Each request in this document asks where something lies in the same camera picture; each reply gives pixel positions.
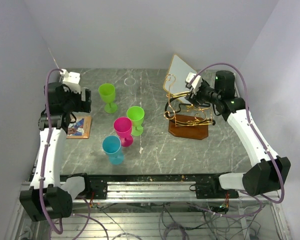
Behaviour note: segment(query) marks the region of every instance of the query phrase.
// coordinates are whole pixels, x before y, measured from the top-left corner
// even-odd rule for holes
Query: gold wire sculpture
[[[168,74],[165,76],[165,82],[171,81],[173,78],[173,81],[169,85],[168,88],[168,107],[172,110],[167,110],[164,112],[163,116],[168,119],[169,121],[174,122],[174,125],[176,127],[192,127],[192,126],[200,126],[200,125],[211,125],[213,124],[213,115],[212,115],[212,109],[211,107],[195,107],[193,104],[179,104],[179,110],[176,112],[175,109],[171,105],[171,98],[179,98],[179,97],[185,97],[190,93],[190,91],[183,91],[178,93],[171,93],[170,88],[175,84],[177,78],[173,74]],[[191,111],[196,111],[194,114],[194,120],[189,121],[179,121],[177,120],[177,113],[190,113]]]

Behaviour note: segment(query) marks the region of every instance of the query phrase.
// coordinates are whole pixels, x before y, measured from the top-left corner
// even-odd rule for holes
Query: pink wine glass
[[[132,121],[129,118],[125,116],[119,117],[114,121],[113,127],[121,140],[122,147],[129,147],[134,142],[131,136]]]

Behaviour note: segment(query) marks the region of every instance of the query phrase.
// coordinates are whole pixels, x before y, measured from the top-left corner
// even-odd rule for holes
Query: wine glass base
[[[131,135],[126,138],[120,137],[120,140],[121,140],[121,146],[125,148],[129,147],[134,142],[134,139]]]
[[[117,110],[118,110],[118,105],[115,104],[114,102],[112,103],[107,103],[105,106],[104,106],[104,110],[106,113],[108,114],[113,114],[115,113]]]
[[[124,159],[125,159],[125,156],[123,154],[119,155],[119,156],[116,156],[116,157],[109,157],[109,161],[113,165],[121,164],[124,161]]]
[[[131,135],[137,137],[140,136],[143,132],[144,132],[144,128],[142,126],[133,127]]]

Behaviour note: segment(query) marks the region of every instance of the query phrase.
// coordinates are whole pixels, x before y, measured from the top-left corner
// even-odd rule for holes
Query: white wall
[[[25,0],[61,67],[243,63],[278,0]]]
[[[300,0],[279,1],[240,69],[255,122],[291,161],[283,207],[300,240]]]
[[[38,151],[46,73],[55,68],[22,0],[0,0],[0,240]]]

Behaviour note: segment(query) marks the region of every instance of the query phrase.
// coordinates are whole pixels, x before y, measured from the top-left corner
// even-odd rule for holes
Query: plastic wine glass
[[[103,140],[102,148],[112,164],[118,165],[124,161],[125,156],[122,152],[121,141],[117,136],[107,136]]]
[[[144,132],[141,124],[145,119],[145,110],[140,106],[132,106],[126,111],[126,116],[132,121],[132,136],[140,136]]]
[[[116,98],[115,86],[111,83],[102,84],[99,89],[101,99],[106,103],[104,110],[108,114],[113,114],[118,110],[117,104],[114,103]]]
[[[125,116],[117,118],[114,121],[113,127],[121,140],[122,147],[129,147],[134,142],[131,136],[132,122],[129,118]]]

